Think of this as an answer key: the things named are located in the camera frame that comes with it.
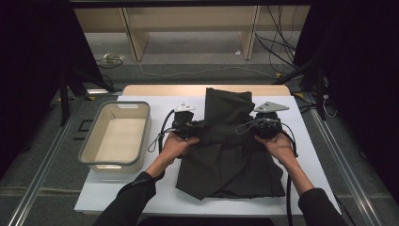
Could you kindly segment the dark grey garment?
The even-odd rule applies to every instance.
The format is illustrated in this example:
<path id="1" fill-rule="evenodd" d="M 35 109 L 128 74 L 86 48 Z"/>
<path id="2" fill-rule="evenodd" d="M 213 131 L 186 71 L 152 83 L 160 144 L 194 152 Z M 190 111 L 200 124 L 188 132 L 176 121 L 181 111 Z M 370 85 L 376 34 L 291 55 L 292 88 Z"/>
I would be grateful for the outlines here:
<path id="1" fill-rule="evenodd" d="M 252 93 L 208 88 L 199 143 L 183 157 L 176 187 L 205 198 L 253 199 L 283 197 L 282 169 L 253 130 L 240 126 L 252 118 Z"/>

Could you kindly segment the person's right hand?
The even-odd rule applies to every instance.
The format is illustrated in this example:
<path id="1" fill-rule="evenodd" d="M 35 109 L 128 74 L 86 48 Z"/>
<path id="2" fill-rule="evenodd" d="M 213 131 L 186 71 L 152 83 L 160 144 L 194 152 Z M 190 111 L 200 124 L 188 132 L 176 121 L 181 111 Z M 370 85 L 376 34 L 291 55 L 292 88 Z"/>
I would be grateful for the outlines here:
<path id="1" fill-rule="evenodd" d="M 291 141 L 283 134 L 278 134 L 271 139 L 256 136 L 255 139 L 262 143 L 264 147 L 277 158 L 285 167 L 292 167 L 297 163 Z"/>

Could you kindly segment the black metal stand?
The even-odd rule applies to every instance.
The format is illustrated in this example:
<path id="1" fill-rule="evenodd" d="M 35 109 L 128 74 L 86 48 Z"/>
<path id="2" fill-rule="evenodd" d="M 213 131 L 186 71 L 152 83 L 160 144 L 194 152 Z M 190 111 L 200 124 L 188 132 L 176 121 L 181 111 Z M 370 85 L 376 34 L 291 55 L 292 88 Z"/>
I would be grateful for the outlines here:
<path id="1" fill-rule="evenodd" d="M 120 89 L 115 88 L 112 85 L 108 85 L 104 82 L 103 77 L 100 73 L 96 76 L 89 73 L 85 73 L 82 70 L 76 68 L 62 69 L 59 76 L 59 94 L 61 100 L 61 126 L 65 125 L 70 117 L 70 106 L 68 89 L 77 97 L 84 97 L 88 94 L 88 89 L 84 86 L 85 82 L 94 84 L 108 92 L 119 92 Z"/>
<path id="2" fill-rule="evenodd" d="M 298 69 L 275 82 L 275 85 L 283 85 L 300 75 L 303 76 L 299 85 L 301 90 L 305 92 L 313 90 L 316 92 L 316 111 L 324 121 L 326 114 L 324 113 L 323 102 L 326 88 L 324 85 L 324 72 L 321 63 L 317 59 L 311 59 L 304 63 Z"/>

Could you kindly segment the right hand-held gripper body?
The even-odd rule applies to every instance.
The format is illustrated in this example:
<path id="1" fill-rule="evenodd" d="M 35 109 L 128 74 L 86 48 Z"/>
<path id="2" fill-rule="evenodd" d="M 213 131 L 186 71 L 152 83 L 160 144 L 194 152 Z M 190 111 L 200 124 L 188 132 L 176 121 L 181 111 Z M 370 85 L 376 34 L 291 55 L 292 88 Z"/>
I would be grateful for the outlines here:
<path id="1" fill-rule="evenodd" d="M 273 138 L 282 132 L 279 111 L 288 110 L 287 105 L 280 105 L 272 102 L 265 102 L 254 109 L 255 122 L 253 128 L 257 136 L 261 138 Z"/>

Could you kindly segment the short silver rail piece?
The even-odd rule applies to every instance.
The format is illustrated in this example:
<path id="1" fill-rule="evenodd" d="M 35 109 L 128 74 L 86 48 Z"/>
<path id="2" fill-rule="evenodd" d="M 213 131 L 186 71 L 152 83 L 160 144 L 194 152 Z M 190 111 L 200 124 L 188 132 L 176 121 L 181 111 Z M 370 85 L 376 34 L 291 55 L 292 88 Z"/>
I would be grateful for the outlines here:
<path id="1" fill-rule="evenodd" d="M 122 95 L 122 91 L 109 91 L 106 89 L 87 89 L 87 94 L 90 96 L 93 95 Z"/>

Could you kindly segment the person's left hand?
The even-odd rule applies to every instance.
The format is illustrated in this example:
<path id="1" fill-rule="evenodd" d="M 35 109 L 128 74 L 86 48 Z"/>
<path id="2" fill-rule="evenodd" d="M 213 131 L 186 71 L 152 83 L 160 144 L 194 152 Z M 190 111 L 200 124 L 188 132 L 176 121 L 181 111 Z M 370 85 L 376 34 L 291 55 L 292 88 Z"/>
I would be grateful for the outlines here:
<path id="1" fill-rule="evenodd" d="M 174 133 L 170 133 L 161 153 L 158 155 L 158 159 L 162 164 L 168 166 L 177 157 L 184 155 L 191 145 L 197 144 L 199 141 L 197 137 L 182 139 Z"/>

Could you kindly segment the beige wooden desk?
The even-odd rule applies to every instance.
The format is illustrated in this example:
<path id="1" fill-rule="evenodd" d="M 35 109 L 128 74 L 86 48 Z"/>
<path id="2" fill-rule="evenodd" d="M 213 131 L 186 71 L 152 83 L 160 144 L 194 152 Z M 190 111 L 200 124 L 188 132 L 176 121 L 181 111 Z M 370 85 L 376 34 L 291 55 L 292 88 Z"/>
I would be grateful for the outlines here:
<path id="1" fill-rule="evenodd" d="M 310 8 L 291 6 L 77 8 L 74 12 L 86 33 L 124 33 L 136 60 L 143 57 L 151 32 L 234 31 L 239 35 L 244 59 L 252 55 L 255 33 L 300 31 Z"/>

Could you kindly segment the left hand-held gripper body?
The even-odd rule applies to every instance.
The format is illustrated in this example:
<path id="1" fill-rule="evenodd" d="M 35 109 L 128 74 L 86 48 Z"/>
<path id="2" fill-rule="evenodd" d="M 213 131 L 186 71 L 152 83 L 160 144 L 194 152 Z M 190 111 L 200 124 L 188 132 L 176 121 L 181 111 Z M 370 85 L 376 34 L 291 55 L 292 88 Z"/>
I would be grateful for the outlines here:
<path id="1" fill-rule="evenodd" d="M 206 121 L 193 120 L 194 110 L 194 106 L 186 104 L 181 104 L 174 108 L 172 129 L 178 137 L 182 139 L 195 137 L 199 130 L 206 126 Z"/>

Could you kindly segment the black curtain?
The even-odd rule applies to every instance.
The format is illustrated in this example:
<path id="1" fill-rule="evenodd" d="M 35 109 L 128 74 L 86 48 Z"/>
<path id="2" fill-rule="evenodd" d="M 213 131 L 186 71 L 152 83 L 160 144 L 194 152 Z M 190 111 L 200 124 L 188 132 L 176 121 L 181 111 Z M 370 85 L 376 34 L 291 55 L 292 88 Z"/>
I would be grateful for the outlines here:
<path id="1" fill-rule="evenodd" d="M 361 150 L 399 204 L 399 0 L 310 0 L 295 64 L 321 55 L 328 92 Z"/>
<path id="2" fill-rule="evenodd" d="M 70 0 L 0 0 L 0 179 L 61 84 L 103 81 Z"/>

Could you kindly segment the light wooden table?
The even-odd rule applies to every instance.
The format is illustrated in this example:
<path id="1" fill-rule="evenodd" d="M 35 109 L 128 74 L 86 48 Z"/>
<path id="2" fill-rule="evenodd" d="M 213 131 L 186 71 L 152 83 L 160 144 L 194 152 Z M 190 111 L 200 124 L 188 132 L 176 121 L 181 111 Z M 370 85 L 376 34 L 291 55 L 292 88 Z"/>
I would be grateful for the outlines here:
<path id="1" fill-rule="evenodd" d="M 129 85 L 123 96 L 203 96 L 207 88 L 232 92 L 250 91 L 253 96 L 290 96 L 284 85 Z"/>

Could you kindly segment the beige basket with grey rim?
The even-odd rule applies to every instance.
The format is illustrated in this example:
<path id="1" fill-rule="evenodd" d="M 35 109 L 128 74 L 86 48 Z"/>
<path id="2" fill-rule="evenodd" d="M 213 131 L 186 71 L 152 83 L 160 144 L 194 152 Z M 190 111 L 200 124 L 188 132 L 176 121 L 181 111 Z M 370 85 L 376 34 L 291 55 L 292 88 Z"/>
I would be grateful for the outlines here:
<path id="1" fill-rule="evenodd" d="M 151 108 L 146 102 L 103 104 L 78 155 L 80 162 L 96 172 L 139 172 L 151 123 Z"/>

